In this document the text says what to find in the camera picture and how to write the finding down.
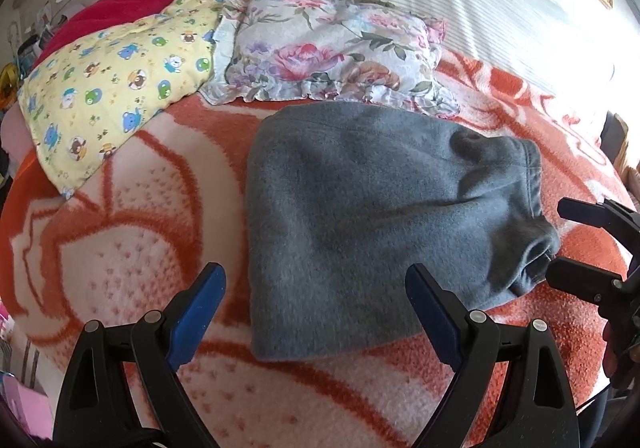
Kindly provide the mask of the person's right hand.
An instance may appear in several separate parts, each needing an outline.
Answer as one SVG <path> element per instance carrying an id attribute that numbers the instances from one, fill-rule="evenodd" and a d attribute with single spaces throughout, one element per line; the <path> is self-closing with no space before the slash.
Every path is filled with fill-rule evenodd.
<path id="1" fill-rule="evenodd" d="M 609 322 L 605 325 L 602 331 L 602 338 L 605 342 L 605 351 L 602 359 L 602 369 L 604 374 L 609 379 L 611 379 L 617 368 L 617 357 L 613 350 L 613 332 L 611 324 Z"/>

